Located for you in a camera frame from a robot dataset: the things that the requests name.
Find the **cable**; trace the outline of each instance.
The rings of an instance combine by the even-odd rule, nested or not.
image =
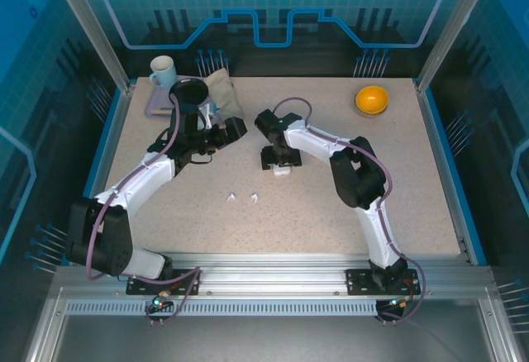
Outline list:
[[[393,252],[395,252],[395,254],[398,257],[400,257],[402,259],[405,259],[407,262],[409,262],[409,263],[411,263],[411,264],[413,264],[413,265],[415,265],[417,267],[417,270],[419,271],[419,274],[421,275],[421,279],[422,279],[422,292],[421,292],[421,296],[419,297],[419,300],[417,301],[417,305],[405,317],[401,317],[400,319],[397,320],[397,322],[405,322],[405,321],[407,321],[409,318],[411,318],[413,315],[415,315],[415,313],[417,312],[417,310],[421,306],[422,301],[424,300],[424,297],[426,295],[426,288],[427,288],[427,277],[424,274],[424,270],[422,269],[421,265],[418,262],[416,262],[414,259],[412,259],[410,257],[407,257],[405,254],[400,252],[395,247],[395,245],[393,244],[393,240],[391,239],[391,236],[389,235],[388,227],[386,225],[386,222],[384,220],[384,215],[382,213],[382,203],[389,197],[389,194],[391,194],[391,192],[393,191],[393,179],[391,178],[391,174],[389,173],[388,168],[386,168],[386,166],[377,157],[375,157],[374,155],[372,155],[368,151],[362,149],[361,147],[359,147],[357,145],[352,145],[351,143],[346,142],[346,141],[335,140],[335,139],[333,139],[330,136],[323,135],[322,133],[320,133],[318,131],[314,131],[310,127],[310,125],[308,124],[308,119],[312,115],[312,104],[307,99],[298,98],[298,97],[286,98],[286,99],[282,100],[281,102],[279,102],[278,104],[275,105],[274,110],[272,111],[272,113],[275,113],[276,110],[281,105],[283,105],[284,103],[289,102],[289,101],[293,101],[293,100],[304,102],[308,106],[308,115],[305,118],[305,127],[307,128],[308,132],[312,133],[315,136],[321,137],[322,139],[324,139],[326,141],[330,141],[331,143],[337,143],[338,145],[343,145],[345,147],[349,147],[349,148],[351,148],[353,150],[359,151],[365,157],[367,157],[370,160],[372,160],[373,162],[375,162],[377,164],[377,166],[384,172],[384,175],[386,176],[386,180],[388,182],[388,189],[386,190],[384,195],[376,203],[377,212],[379,214],[380,224],[382,226],[382,230],[384,232],[384,236],[386,237],[386,241],[388,242],[389,247],[392,249]]]
[[[169,317],[165,318],[163,320],[163,322],[169,322],[169,321],[172,321],[173,319],[176,318],[177,315],[180,314],[180,312],[182,311],[182,308],[183,308],[183,305],[185,304],[185,302],[188,300],[188,296],[189,294],[191,293],[191,290],[193,289],[193,285],[195,284],[195,281],[197,280],[197,276],[198,276],[198,273],[200,272],[200,269],[199,267],[197,267],[196,269],[192,269],[191,271],[189,271],[190,273],[194,272],[195,275],[193,276],[193,278],[191,279],[191,283],[189,284],[188,286],[188,290],[185,291],[185,294],[183,296],[183,299],[182,299],[182,302],[180,302],[179,306],[174,310],[173,314],[170,315]],[[147,306],[146,310],[145,310],[145,317],[147,319],[150,320],[150,324],[152,325],[154,322],[156,322],[154,319],[151,318],[150,314],[149,314],[149,310],[150,308],[152,307],[152,304],[150,304],[149,306]]]
[[[174,110],[173,113],[175,115],[175,121],[174,121],[174,132],[173,135],[171,135],[171,138],[167,142],[167,145],[162,149],[161,152],[159,152],[157,155],[155,155],[153,158],[145,162],[145,164],[138,166],[136,169],[132,170],[123,180],[116,186],[112,194],[110,194],[110,197],[108,197],[107,201],[104,203],[104,205],[101,208],[101,211],[99,211],[98,216],[96,217],[96,221],[93,223],[93,229],[92,234],[90,235],[90,242],[88,243],[88,252],[86,255],[86,276],[89,280],[95,281],[96,279],[101,278],[105,273],[100,273],[98,275],[92,276],[92,257],[93,257],[93,249],[96,243],[96,237],[98,235],[99,227],[101,226],[102,220],[105,216],[105,213],[107,212],[108,208],[110,207],[110,204],[112,201],[116,198],[116,196],[119,194],[119,192],[122,190],[123,187],[137,174],[139,174],[141,171],[145,170],[145,167],[152,165],[156,160],[158,160],[159,157],[164,155],[173,145],[174,141],[176,140],[176,135],[179,133],[179,127],[180,127],[180,107],[178,100],[176,97],[170,93],[169,94],[169,100],[173,102],[174,104]],[[168,279],[166,281],[157,281],[153,279],[148,279],[141,276],[132,276],[132,278],[139,279],[140,281],[146,282],[146,283],[152,283],[152,284],[159,284],[164,285],[168,283],[178,282],[184,278],[187,278],[189,275],[194,273],[197,273],[200,270],[199,267],[192,269],[191,271],[188,271],[186,274],[180,275],[177,278],[174,279]]]
[[[413,301],[413,282],[411,279],[403,279],[403,282],[410,289],[410,302],[412,302]]]
[[[206,126],[207,126],[206,117],[202,114],[202,112],[200,111],[198,107],[197,107],[196,113],[198,114],[198,116],[200,117],[200,120],[202,121],[202,124],[204,125],[203,131],[205,131]]]
[[[400,318],[398,315],[392,314],[391,312],[382,312],[383,315],[391,318]],[[418,327],[422,331],[425,331],[428,333],[431,337],[433,337],[442,347],[447,350],[456,360],[463,362],[463,359],[459,357],[441,338],[436,335],[433,331],[428,329],[426,326],[421,325],[420,323],[417,323],[415,321],[412,321],[411,319],[407,321],[410,325],[413,325],[415,327]]]

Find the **robotic arm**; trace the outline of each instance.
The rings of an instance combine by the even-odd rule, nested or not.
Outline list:
[[[331,166],[340,199],[347,206],[353,207],[360,219],[369,247],[373,281],[383,292],[400,283],[401,276],[407,269],[407,262],[391,247],[377,211],[377,202],[384,195],[384,172],[360,152],[332,143],[327,138],[357,145],[374,155],[369,142],[364,137],[357,137],[352,141],[343,139],[314,126],[309,131],[305,120],[293,113],[277,118],[270,110],[265,110],[256,118],[255,125],[272,143],[261,151],[263,170],[272,169],[276,175],[288,174],[291,167],[301,166],[300,150]],[[380,208],[390,239],[397,249],[384,202]]]
[[[170,127],[149,147],[145,157],[131,172],[136,174],[121,189],[118,189],[118,185],[122,181],[94,199],[83,198],[72,206],[67,259],[85,265],[96,218],[117,191],[104,213],[102,231],[99,230],[96,235],[92,267],[113,276],[126,274],[148,279],[172,278],[173,267],[169,257],[132,244],[131,224],[138,209],[158,188],[192,163],[193,155],[213,155],[246,133],[235,94],[222,97],[222,106],[227,107],[229,112],[229,117],[223,117],[223,107],[216,114],[210,111],[210,107],[216,106],[215,103],[204,104],[208,93],[207,85],[199,79],[184,79],[170,89],[169,95],[175,96],[179,103],[179,129],[175,129],[176,113],[173,110]],[[169,149],[151,162],[168,145],[176,131],[177,135]]]

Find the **blue wall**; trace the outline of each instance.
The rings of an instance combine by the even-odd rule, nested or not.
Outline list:
[[[114,86],[65,0],[0,0],[0,19],[0,360],[14,361],[47,294],[43,269],[54,268],[26,259],[38,254],[30,240],[46,242],[37,224],[65,229],[102,131],[93,90]]]
[[[457,2],[89,1],[131,77],[146,74],[148,66],[139,63],[148,62],[149,57],[163,50],[175,51],[172,55],[180,71],[196,72],[197,50],[208,48],[224,49],[234,75],[335,76],[352,75],[363,48],[413,50],[413,53],[392,53],[387,75],[415,76]],[[305,55],[305,58],[283,69],[278,62],[279,55],[264,52],[277,48],[286,49],[282,55]],[[260,63],[252,57],[259,58]]]
[[[499,283],[529,281],[528,8],[479,0],[431,84],[449,138],[469,132],[452,154]]]
[[[0,0],[0,82],[49,0]]]

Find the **white mug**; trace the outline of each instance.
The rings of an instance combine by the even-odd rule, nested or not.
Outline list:
[[[153,71],[153,74],[150,75],[149,81],[154,86],[171,88],[176,84],[177,78],[174,61],[169,56],[156,56],[150,62],[150,69]]]

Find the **beige cloth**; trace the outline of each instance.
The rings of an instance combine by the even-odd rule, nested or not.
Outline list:
[[[226,69],[219,69],[209,77],[204,79],[209,88],[209,97],[219,107],[219,115],[223,121],[230,117],[244,119],[243,112],[237,95],[231,83],[230,76]]]

